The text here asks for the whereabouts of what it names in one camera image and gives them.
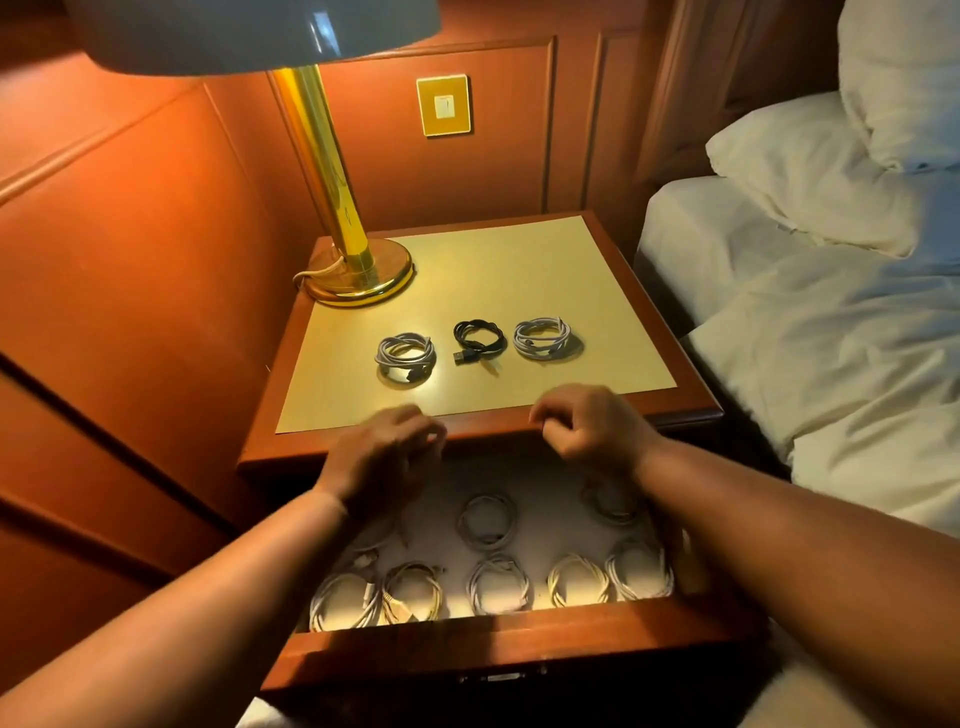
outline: lamp base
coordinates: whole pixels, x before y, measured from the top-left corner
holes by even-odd
[[[380,303],[402,291],[414,276],[410,252],[395,240],[370,238],[373,266],[355,273],[346,264],[323,276],[305,278],[303,290],[314,300],[334,306],[361,306]],[[340,254],[332,245],[310,261],[310,270],[322,270]]]

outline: white duvet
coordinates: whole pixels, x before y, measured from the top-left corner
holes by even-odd
[[[952,273],[812,249],[745,283],[691,343],[796,483],[960,537]]]

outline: lamp shade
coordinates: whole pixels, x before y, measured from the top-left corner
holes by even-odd
[[[397,48],[440,30],[436,0],[65,0],[105,68],[206,76]]]

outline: hand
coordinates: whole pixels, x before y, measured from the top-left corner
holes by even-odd
[[[360,523],[403,507],[436,470],[446,428],[415,404],[377,412],[330,449],[316,487]]]
[[[607,387],[564,384],[540,397],[530,422],[564,460],[633,475],[646,452],[662,441],[634,409]]]

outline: pillow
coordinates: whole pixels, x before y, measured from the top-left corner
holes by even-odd
[[[879,164],[902,172],[960,163],[960,2],[847,0],[840,91]]]
[[[711,139],[707,153],[713,171],[773,219],[820,243],[960,259],[960,175],[881,167],[836,92],[754,111]]]

